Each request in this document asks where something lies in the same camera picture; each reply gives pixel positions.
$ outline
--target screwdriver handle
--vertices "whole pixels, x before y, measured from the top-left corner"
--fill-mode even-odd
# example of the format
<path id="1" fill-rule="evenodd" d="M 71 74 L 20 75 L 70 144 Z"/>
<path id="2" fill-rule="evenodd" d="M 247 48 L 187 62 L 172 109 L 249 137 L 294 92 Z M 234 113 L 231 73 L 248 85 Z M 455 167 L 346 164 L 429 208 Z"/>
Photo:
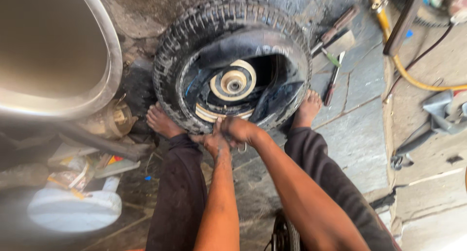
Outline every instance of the screwdriver handle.
<path id="1" fill-rule="evenodd" d="M 333 25 L 328 32 L 321 36 L 321 41 L 326 45 L 342 28 L 344 28 L 355 16 L 360 13 L 360 7 L 352 5 Z"/>
<path id="2" fill-rule="evenodd" d="M 332 99 L 332 95 L 334 93 L 335 87 L 336 87 L 336 84 L 332 84 L 332 83 L 329 84 L 329 87 L 326 93 L 326 98 L 324 98 L 324 106 L 328 107 L 329 104 L 331 104 L 331 99 Z"/>

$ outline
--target forearm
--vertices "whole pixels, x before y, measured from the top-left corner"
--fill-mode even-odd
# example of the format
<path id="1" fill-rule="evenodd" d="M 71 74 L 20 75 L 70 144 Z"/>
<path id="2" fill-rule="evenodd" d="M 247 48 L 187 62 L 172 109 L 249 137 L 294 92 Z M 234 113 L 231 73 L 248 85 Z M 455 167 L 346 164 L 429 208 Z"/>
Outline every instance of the forearm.
<path id="1" fill-rule="evenodd" d="M 194 250 L 240 249 L 240 228 L 232 177 L 232 156 L 220 152 L 215 166 L 207 204 Z"/>
<path id="2" fill-rule="evenodd" d="M 255 133 L 252 146 L 271 174 L 285 214 L 309 249 L 368 249 L 347 214 L 266 132 Z"/>

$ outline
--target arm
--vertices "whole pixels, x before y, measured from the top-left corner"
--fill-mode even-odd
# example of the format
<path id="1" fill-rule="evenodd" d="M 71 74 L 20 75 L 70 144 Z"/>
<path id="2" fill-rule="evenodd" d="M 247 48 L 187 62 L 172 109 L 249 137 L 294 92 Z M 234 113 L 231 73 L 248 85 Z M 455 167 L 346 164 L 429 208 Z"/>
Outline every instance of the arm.
<path id="1" fill-rule="evenodd" d="M 195 251 L 240 250 L 240 226 L 232 177 L 232 155 L 227 141 L 218 131 L 192 137 L 201 142 L 214 158 L 214 172 L 206 208 L 198 230 Z"/>
<path id="2" fill-rule="evenodd" d="M 265 131 L 241 119 L 228 119 L 223 129 L 258 151 L 286 216 L 309 250 L 369 250 L 347 214 Z"/>

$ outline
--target yellow hose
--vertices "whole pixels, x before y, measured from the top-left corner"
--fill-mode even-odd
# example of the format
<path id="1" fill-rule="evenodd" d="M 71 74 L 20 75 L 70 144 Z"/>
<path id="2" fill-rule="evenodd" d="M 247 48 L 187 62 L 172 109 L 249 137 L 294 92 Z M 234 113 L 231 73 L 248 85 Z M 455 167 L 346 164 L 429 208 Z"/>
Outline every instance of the yellow hose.
<path id="1" fill-rule="evenodd" d="M 381 0 L 370 0 L 370 2 L 373 5 L 381 5 L 382 4 Z M 377 18 L 378 18 L 378 20 L 380 22 L 380 25 L 381 25 L 381 28 L 382 28 L 384 43 L 386 44 L 386 42 L 389 39 L 389 36 L 391 35 L 391 29 L 389 27 L 388 18 L 386 16 L 386 12 L 384 11 L 384 9 L 381 9 L 381 11 L 376 11 L 376 13 L 377 13 Z M 402 65 L 398 55 L 395 55 L 394 57 L 392 57 L 392 61 L 394 62 L 395 67 L 397 68 L 397 70 L 399 71 L 399 73 L 401 74 L 402 77 L 404 77 L 410 84 L 412 84 L 412 85 L 414 85 L 416 87 L 419 87 L 421 89 L 428 90 L 428 91 L 434 91 L 434 92 L 441 92 L 441 91 L 445 91 L 445 90 L 458 91 L 458 90 L 467 89 L 467 84 L 466 85 L 459 85 L 459 86 L 446 86 L 446 87 L 436 87 L 436 86 L 432 86 L 432 85 L 427 85 L 425 83 L 417 81 L 416 79 L 412 78 L 408 74 L 408 72 L 405 70 L 404 66 Z"/>

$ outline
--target hand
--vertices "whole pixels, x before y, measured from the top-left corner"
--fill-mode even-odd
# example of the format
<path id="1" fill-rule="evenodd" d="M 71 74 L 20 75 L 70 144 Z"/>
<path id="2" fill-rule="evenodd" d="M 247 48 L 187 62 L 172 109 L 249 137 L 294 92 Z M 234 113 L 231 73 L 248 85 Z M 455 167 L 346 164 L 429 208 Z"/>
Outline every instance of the hand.
<path id="1" fill-rule="evenodd" d="M 232 147 L 236 147 L 244 142 L 252 146 L 252 138 L 262 131 L 254 123 L 242 120 L 239 117 L 225 118 L 220 128 L 224 133 L 231 135 L 230 146 Z"/>
<path id="2" fill-rule="evenodd" d="M 213 156 L 215 162 L 217 161 L 217 157 L 221 154 L 228 154 L 230 156 L 230 147 L 220 130 L 221 124 L 222 118 L 218 117 L 213 126 L 213 133 L 206 135 L 190 135 L 192 141 L 202 144 L 207 149 Z"/>

